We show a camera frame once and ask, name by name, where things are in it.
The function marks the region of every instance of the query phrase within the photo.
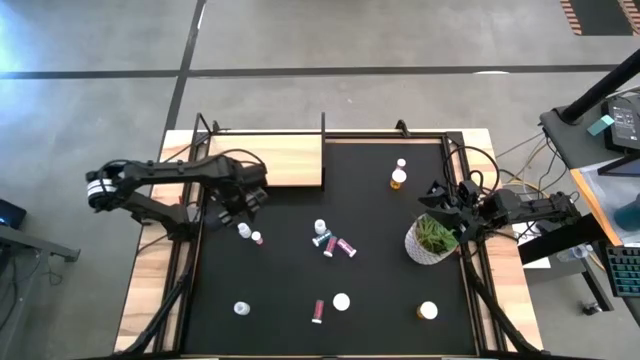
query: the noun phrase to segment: keyboard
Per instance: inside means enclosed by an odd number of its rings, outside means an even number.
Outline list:
[[[613,295],[640,297],[640,248],[607,246],[603,260]]]

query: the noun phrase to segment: potted plant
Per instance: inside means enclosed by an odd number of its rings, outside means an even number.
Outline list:
[[[458,241],[453,230],[447,230],[436,219],[423,214],[411,225],[404,247],[418,264],[432,265],[449,256],[458,247]]]

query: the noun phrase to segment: green plant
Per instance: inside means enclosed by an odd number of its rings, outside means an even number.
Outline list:
[[[436,255],[443,254],[458,246],[458,241],[453,236],[453,230],[447,230],[429,215],[418,218],[415,233],[418,243],[425,250]]]

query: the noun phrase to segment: gray floor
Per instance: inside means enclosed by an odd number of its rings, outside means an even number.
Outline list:
[[[178,69],[195,0],[0,1],[1,71]],[[619,62],[637,37],[578,37],[556,0],[221,0],[207,4],[192,69],[323,66],[571,65]],[[538,115],[575,99],[602,73],[189,79],[176,128],[196,112],[232,128],[486,127],[496,153],[540,129]],[[23,355],[110,352],[140,228],[124,212],[93,214],[84,173],[113,158],[154,159],[176,80],[0,80],[0,197],[29,211],[25,230],[82,248],[52,261]],[[534,144],[499,159],[517,170]],[[526,171],[536,181],[551,156]],[[562,171],[556,164],[555,178]],[[553,190],[575,188],[565,177]],[[581,201],[579,207],[586,211]],[[628,311],[576,312],[581,278],[530,287],[545,348],[637,357]]]

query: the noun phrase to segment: black tabletop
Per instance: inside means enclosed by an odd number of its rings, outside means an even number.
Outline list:
[[[327,144],[326,189],[270,190],[252,230],[264,243],[225,229],[202,240],[186,354],[210,355],[472,355],[471,318],[458,255],[437,265],[411,260],[404,238],[424,208],[417,202],[444,181],[438,144]],[[400,191],[389,186],[398,158],[407,160]],[[317,248],[314,221],[324,219],[357,253],[334,257]],[[351,306],[332,299],[346,293]],[[324,300],[322,324],[311,322]],[[234,313],[245,301],[247,316]],[[417,307],[432,301],[434,320]]]

